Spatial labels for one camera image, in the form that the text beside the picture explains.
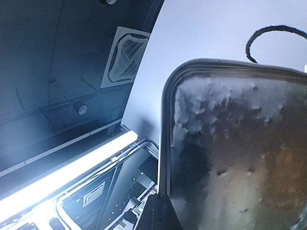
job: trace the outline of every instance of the white sticker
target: white sticker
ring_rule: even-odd
[[[88,204],[92,203],[96,200],[104,191],[105,188],[105,181],[99,185],[95,190],[89,192],[88,194],[83,196],[83,207],[87,206]]]

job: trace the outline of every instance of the fluorescent light tube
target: fluorescent light tube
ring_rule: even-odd
[[[43,179],[0,201],[0,222],[39,202],[102,161],[135,142],[138,135],[129,131],[111,142],[64,166]]]

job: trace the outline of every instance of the white panel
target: white panel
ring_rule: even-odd
[[[245,44],[269,25],[307,32],[306,0],[165,0],[145,50],[122,120],[159,142],[161,97],[169,75],[195,58],[248,61]],[[307,41],[286,32],[266,33],[252,44],[261,64],[303,71]]]

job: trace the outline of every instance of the metal tray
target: metal tray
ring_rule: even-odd
[[[197,59],[162,101],[159,194],[185,230],[307,225],[307,75]]]

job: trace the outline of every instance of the black cable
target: black cable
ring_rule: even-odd
[[[296,35],[299,35],[305,39],[307,39],[307,34],[304,31],[298,30],[296,28],[290,27],[290,26],[286,26],[286,25],[271,25],[271,26],[267,26],[264,27],[262,29],[257,30],[248,40],[248,42],[246,43],[246,47],[245,47],[245,53],[247,58],[254,63],[257,63],[257,61],[250,55],[250,46],[251,44],[255,41],[255,39],[257,37],[259,37],[261,34],[264,34],[266,32],[271,32],[271,31],[284,31],[284,32],[290,32],[290,33],[294,33]]]

